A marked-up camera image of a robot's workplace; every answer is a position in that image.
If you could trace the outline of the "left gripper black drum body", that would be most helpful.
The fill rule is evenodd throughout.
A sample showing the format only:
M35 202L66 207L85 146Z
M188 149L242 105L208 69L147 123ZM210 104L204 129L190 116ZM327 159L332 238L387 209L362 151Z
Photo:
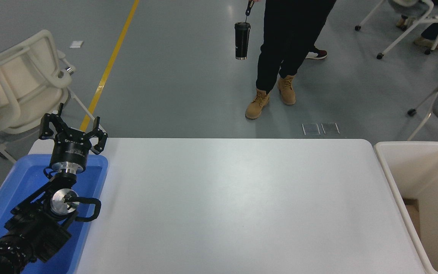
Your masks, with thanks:
M69 132L58 132L54 137L54 149L50 166L63 162L86 166L89 151L90 139L85 138L84 132L74 129L71 129Z

